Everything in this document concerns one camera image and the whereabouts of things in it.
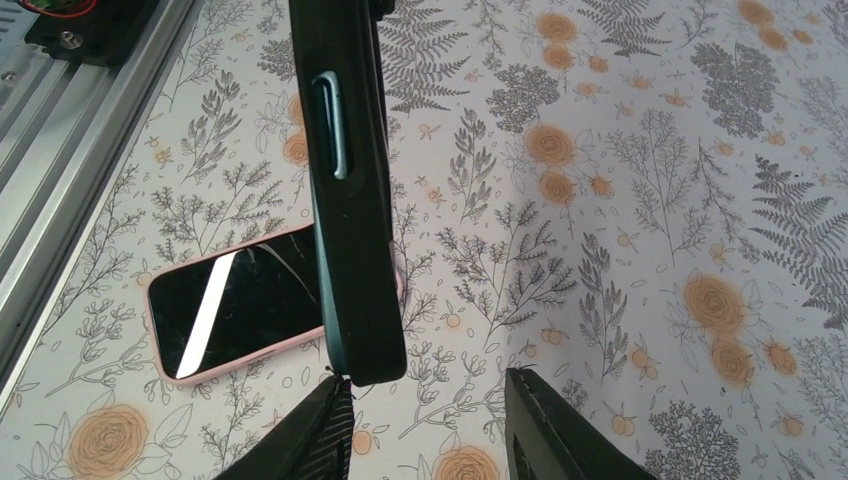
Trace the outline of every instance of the table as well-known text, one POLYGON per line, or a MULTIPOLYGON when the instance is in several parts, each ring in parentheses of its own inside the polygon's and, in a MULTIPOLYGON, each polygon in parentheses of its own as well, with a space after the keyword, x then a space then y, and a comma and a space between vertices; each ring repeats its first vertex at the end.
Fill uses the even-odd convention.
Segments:
MULTIPOLYGON (((157 270, 311 218, 283 0, 207 0, 0 423, 0 478, 211 479, 321 341, 157 377, 157 270)), ((667 479, 848 478, 844 0, 398 0, 382 27, 409 371, 353 479, 505 479, 534 365, 667 479)))

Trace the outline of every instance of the screw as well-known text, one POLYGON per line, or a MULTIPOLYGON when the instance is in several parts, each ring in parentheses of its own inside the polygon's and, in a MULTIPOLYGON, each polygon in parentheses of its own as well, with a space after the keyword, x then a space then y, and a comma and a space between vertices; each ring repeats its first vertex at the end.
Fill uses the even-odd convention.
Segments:
POLYGON ((75 50, 82 46, 82 35, 74 32, 62 32, 59 34, 59 45, 68 50, 75 50))

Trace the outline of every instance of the pink phone case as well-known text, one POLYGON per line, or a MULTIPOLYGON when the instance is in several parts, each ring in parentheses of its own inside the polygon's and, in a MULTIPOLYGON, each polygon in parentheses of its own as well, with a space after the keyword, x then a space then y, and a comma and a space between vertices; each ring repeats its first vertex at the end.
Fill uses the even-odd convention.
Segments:
MULTIPOLYGON (((296 337, 289 338, 288 340, 284 340, 284 341, 279 342, 279 343, 275 343, 274 345, 270 345, 268 347, 263 348, 262 350, 258 350, 256 352, 253 352, 249 355, 245 355, 245 356, 238 358, 236 360, 233 360, 231 362, 227 362, 227 363, 225 363, 221 366, 212 368, 212 369, 207 370, 207 371, 202 372, 202 373, 198 373, 197 375, 192 375, 190 377, 178 380, 176 378, 170 377, 167 374, 165 374, 165 371, 162 368, 162 357, 159 353, 159 341, 156 338, 156 329, 153 327, 153 312, 151 311, 151 308, 150 308, 150 295, 149 295, 150 285, 160 275, 164 275, 168 272, 177 270, 179 268, 207 260, 211 257, 221 256, 221 255, 227 254, 229 252, 232 252, 234 250, 239 250, 239 249, 245 248, 245 247, 250 246, 250 245, 255 245, 257 243, 262 243, 269 238, 278 237, 280 235, 286 235, 288 233, 293 233, 293 232, 296 232, 298 230, 302 230, 304 228, 307 228, 311 225, 312 225, 311 223, 307 223, 305 225, 301 225, 301 226, 293 227, 293 228, 288 228, 288 229, 280 231, 280 232, 272 233, 270 235, 265 235, 264 237, 261 237, 259 239, 251 240, 250 242, 245 242, 245 243, 241 243, 239 245, 234 245, 234 246, 232 246, 232 247, 230 247, 226 250, 221 250, 221 251, 218 251, 218 252, 215 252, 215 253, 211 253, 209 255, 204 255, 202 257, 195 258, 194 260, 190 260, 186 263, 181 263, 179 265, 174 265, 174 266, 165 268, 163 270, 160 270, 156 275, 154 275, 153 279, 151 279, 151 281, 148 282, 147 286, 144 288, 145 309, 147 310, 147 315, 145 315, 144 321, 145 321, 145 324, 147 326, 147 330, 150 332, 151 346, 153 347, 153 362, 156 364, 156 370, 159 372, 159 376, 162 377, 163 380, 165 380, 166 382, 168 382, 172 385, 176 385, 176 386, 194 385, 194 384, 200 383, 202 381, 209 380, 210 378, 214 378, 214 377, 217 377, 219 375, 223 375, 227 372, 237 370, 237 369, 239 369, 239 368, 241 368, 245 365, 248 365, 250 363, 253 363, 257 360, 260 360, 260 359, 265 358, 265 357, 270 357, 271 355, 275 355, 275 354, 280 353, 282 351, 288 350, 292 347, 302 345, 302 344, 304 344, 304 343, 306 343, 310 340, 314 340, 314 339, 324 335, 324 327, 313 328, 312 330, 310 330, 310 331, 308 331, 304 334, 298 335, 296 337)), ((401 294, 403 293, 403 285, 401 285, 400 275, 398 275, 397 273, 395 273, 395 275, 397 277, 398 298, 400 298, 401 294)))

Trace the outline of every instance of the phone screen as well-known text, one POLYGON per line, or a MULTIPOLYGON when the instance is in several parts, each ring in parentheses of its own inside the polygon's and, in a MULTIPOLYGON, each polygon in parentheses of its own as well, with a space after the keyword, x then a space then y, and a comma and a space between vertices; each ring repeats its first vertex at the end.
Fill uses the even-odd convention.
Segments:
POLYGON ((314 227, 163 273, 148 296, 174 379, 309 332, 322 325, 314 227))

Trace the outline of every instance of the smartphone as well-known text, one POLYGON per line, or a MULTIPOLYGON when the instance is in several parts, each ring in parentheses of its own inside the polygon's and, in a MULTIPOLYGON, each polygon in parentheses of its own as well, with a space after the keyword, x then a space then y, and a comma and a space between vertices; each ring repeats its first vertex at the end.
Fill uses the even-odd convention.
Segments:
POLYGON ((320 290, 313 225, 160 272, 146 291, 159 374, 194 384, 320 337, 320 290))

